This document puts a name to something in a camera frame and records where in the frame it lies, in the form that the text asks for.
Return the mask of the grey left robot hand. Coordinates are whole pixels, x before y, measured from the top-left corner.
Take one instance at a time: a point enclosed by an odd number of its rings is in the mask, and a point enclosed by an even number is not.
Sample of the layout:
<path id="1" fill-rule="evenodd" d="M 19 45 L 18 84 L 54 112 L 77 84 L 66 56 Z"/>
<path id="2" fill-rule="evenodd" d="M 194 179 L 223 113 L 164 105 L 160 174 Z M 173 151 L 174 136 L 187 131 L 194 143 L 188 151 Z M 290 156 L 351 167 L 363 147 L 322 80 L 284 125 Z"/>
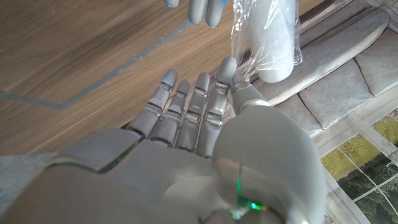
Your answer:
<path id="1" fill-rule="evenodd" d="M 199 25 L 202 17 L 208 27 L 216 27 L 221 20 L 226 0 L 189 0 L 187 20 Z"/>

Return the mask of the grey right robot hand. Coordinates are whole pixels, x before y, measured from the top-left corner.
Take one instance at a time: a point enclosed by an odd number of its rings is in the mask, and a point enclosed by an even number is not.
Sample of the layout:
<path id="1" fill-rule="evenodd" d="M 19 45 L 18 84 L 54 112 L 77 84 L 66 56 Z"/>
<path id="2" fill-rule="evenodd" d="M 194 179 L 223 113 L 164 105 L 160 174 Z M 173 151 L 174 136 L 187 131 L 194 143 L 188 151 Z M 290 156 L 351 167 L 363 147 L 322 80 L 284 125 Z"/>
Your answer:
<path id="1" fill-rule="evenodd" d="M 322 223 L 326 186 L 309 135 L 236 60 L 214 89 L 169 70 L 142 111 L 57 154 L 2 223 Z"/>

